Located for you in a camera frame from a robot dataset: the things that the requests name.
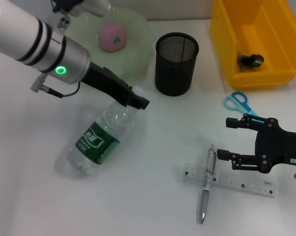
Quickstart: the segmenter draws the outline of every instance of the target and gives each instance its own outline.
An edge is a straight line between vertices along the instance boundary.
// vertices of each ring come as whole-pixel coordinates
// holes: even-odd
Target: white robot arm
[[[45,23],[12,4],[0,0],[0,53],[42,74],[31,89],[42,90],[57,97],[62,94],[43,85],[47,75],[68,84],[86,83],[113,97],[123,106],[145,109],[148,101],[136,96],[131,87],[109,69],[90,62],[89,52],[64,35],[70,19],[83,12],[105,15],[111,5],[106,0],[54,0],[55,25]]]

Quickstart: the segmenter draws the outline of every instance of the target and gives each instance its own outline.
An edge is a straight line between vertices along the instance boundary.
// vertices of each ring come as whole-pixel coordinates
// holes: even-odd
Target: green indicator light
[[[55,72],[62,75],[66,73],[66,68],[64,66],[58,66],[55,69]]]

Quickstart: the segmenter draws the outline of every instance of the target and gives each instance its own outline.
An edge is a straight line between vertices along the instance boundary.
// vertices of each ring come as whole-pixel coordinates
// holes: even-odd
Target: translucent green dish
[[[127,32],[125,48],[108,53],[99,48],[97,34],[107,23],[121,25]],[[88,13],[71,19],[66,35],[89,50],[91,61],[106,67],[122,79],[147,67],[155,35],[141,14],[128,8],[113,7],[108,16],[99,18]]]

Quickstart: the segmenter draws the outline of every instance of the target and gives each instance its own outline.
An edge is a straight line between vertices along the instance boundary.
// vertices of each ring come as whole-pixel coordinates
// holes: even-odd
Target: pen tip
[[[205,216],[206,216],[206,214],[203,213],[203,214],[202,214],[202,218],[201,218],[201,224],[203,224],[203,222],[204,222],[204,220],[205,220]]]

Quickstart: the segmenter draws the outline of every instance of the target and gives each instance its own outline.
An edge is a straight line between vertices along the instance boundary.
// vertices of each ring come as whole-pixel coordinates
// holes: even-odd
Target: plastic water bottle
[[[147,99],[147,94],[135,86],[133,92]],[[97,118],[70,150],[69,162],[85,175],[96,173],[112,151],[132,130],[138,110],[113,102],[103,115]]]

